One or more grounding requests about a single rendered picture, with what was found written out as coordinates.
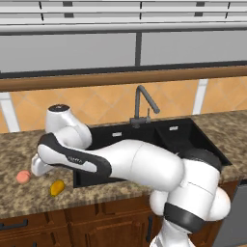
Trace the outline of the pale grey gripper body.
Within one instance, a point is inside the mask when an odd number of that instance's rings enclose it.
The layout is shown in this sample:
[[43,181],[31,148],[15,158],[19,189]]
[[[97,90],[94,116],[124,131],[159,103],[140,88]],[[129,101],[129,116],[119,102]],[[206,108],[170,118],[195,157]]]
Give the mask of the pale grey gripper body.
[[41,177],[50,172],[52,169],[53,166],[44,163],[37,154],[33,156],[31,161],[31,171],[33,175],[36,177]]

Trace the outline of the brown wooden drawer front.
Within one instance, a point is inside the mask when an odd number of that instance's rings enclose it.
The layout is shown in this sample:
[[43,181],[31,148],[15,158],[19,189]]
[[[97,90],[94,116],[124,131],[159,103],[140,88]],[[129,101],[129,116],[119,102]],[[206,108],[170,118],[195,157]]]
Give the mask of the brown wooden drawer front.
[[28,219],[27,227],[0,231],[0,247],[71,247],[62,210],[0,219],[0,223],[8,226],[23,219]]

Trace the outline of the grey dishwasher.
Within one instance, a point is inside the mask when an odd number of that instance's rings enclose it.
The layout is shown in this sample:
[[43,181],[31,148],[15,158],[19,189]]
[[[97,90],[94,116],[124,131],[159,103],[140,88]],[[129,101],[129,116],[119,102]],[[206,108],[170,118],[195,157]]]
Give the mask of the grey dishwasher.
[[236,188],[231,214],[224,225],[223,247],[247,244],[247,179]]

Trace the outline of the pink peach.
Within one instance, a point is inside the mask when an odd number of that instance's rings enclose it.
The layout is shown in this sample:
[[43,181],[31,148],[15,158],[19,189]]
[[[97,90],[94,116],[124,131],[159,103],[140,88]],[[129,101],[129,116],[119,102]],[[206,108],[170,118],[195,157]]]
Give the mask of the pink peach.
[[28,170],[22,170],[16,175],[15,178],[18,183],[24,184],[30,180],[31,174]]

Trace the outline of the yellow mango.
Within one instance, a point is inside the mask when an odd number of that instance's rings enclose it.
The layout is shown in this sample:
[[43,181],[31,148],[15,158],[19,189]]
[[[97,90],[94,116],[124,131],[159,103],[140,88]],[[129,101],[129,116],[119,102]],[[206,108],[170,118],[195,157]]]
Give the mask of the yellow mango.
[[58,179],[54,181],[50,186],[50,196],[56,197],[65,189],[65,183]]

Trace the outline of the window with white blinds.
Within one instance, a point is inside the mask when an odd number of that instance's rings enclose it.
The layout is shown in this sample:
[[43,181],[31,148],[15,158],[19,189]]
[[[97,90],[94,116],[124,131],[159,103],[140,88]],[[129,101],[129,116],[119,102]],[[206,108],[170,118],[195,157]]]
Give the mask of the window with white blinds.
[[0,0],[0,78],[247,65],[247,0]]

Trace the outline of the brown wooden window ledge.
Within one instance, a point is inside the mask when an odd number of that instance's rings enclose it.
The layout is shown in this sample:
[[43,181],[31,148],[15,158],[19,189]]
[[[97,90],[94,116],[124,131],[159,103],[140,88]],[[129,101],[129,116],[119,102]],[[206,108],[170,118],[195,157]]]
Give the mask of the brown wooden window ledge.
[[247,76],[247,66],[0,79],[0,93]]

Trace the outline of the dark grey sink faucet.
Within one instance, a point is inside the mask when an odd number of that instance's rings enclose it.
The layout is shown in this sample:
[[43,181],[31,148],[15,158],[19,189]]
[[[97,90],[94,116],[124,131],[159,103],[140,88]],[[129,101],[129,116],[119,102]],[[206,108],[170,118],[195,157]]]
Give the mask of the dark grey sink faucet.
[[146,90],[146,88],[142,85],[139,85],[136,88],[135,92],[135,111],[134,111],[134,117],[129,119],[130,124],[134,128],[139,128],[141,124],[149,124],[151,122],[151,116],[150,113],[147,113],[146,117],[140,116],[140,101],[141,96],[143,96],[146,100],[146,102],[150,105],[151,109],[155,114],[158,114],[160,112],[160,109]]

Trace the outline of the black double sink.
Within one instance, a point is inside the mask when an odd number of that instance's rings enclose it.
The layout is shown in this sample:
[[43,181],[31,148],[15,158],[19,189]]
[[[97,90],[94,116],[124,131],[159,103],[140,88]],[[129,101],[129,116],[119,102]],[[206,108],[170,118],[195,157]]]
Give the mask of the black double sink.
[[90,128],[93,142],[89,150],[97,150],[124,139],[154,144],[175,154],[189,149],[204,149],[216,155],[223,166],[232,162],[208,139],[190,118],[142,123],[134,128],[130,123]]

